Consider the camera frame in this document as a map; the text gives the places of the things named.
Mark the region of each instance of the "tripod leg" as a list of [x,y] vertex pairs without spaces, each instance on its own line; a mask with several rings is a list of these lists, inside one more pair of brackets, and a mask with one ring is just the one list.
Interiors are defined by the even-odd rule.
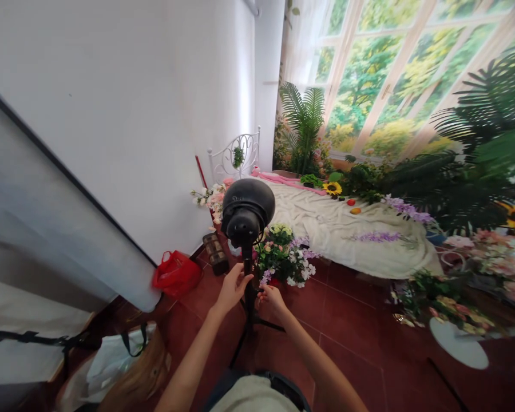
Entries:
[[282,326],[278,326],[277,324],[271,323],[271,322],[269,322],[267,320],[258,319],[257,322],[259,324],[262,324],[263,326],[268,326],[268,327],[270,327],[272,329],[276,329],[276,330],[279,330],[281,332],[286,332]]
[[244,339],[246,338],[246,333],[248,329],[246,326],[244,326],[244,330],[242,331],[242,335],[240,336],[239,343],[236,345],[235,353],[233,354],[233,357],[231,358],[231,362],[229,364],[229,369],[233,369],[233,366],[235,365],[236,358],[239,356],[239,352],[242,349],[242,344],[244,343]]

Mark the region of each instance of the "purple lavender flower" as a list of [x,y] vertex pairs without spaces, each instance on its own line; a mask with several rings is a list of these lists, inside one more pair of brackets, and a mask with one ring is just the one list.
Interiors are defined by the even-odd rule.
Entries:
[[302,255],[302,256],[303,256],[305,259],[313,259],[313,258],[318,258],[318,257],[320,257],[320,255],[319,255],[318,253],[315,253],[315,252],[313,252],[313,251],[312,251],[312,250],[310,250],[310,249],[303,249],[303,250],[302,250],[302,252],[303,252],[303,255]]
[[355,235],[352,237],[353,240],[359,240],[359,241],[373,241],[376,243],[383,243],[383,242],[392,242],[397,241],[401,238],[401,234],[399,232],[368,232],[364,233],[362,235]]
[[410,216],[410,218],[421,224],[430,223],[434,220],[429,213],[418,212],[415,206],[409,203],[405,203],[404,200],[398,197],[391,197],[391,195],[385,195],[381,202],[391,206],[393,209],[395,209],[397,212],[403,215]]
[[262,279],[259,281],[260,284],[267,284],[271,281],[271,271],[267,269],[263,272]]

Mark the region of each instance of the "pink fabric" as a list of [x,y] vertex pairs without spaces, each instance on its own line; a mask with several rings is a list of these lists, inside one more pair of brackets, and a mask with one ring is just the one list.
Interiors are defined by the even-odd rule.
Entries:
[[308,190],[310,192],[316,193],[317,195],[321,195],[321,196],[324,196],[326,194],[326,191],[324,191],[324,190],[308,188],[308,187],[296,184],[295,182],[299,182],[299,179],[290,179],[288,177],[283,177],[281,175],[275,175],[273,173],[266,175],[265,173],[261,173],[259,171],[259,169],[257,169],[257,168],[252,171],[252,176],[259,177],[260,179],[267,180],[267,181],[270,181],[273,183],[281,183],[281,184],[285,184],[286,186],[291,186],[291,187],[295,187],[298,189]]

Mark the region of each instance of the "light stand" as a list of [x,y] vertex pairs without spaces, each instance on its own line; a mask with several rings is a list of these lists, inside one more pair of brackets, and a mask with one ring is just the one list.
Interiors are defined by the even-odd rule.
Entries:
[[[238,180],[225,193],[221,231],[231,240],[233,247],[241,248],[245,275],[252,274],[253,244],[257,241],[259,234],[269,224],[274,213],[275,196],[271,189],[259,180]],[[261,324],[285,332],[283,327],[259,317],[255,307],[255,301],[259,292],[258,287],[259,279],[254,277],[244,289],[244,300],[240,300],[246,312],[246,322],[229,364],[230,368],[233,368],[246,336],[254,333],[253,326],[255,324]]]

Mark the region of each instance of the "white curtain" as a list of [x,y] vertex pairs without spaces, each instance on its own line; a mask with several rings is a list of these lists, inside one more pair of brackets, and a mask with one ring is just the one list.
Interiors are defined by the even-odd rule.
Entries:
[[283,80],[298,87],[310,83],[313,55],[323,30],[328,4],[324,0],[305,1],[298,5],[299,15],[288,16],[292,30],[286,39],[284,53],[290,58],[285,60]]

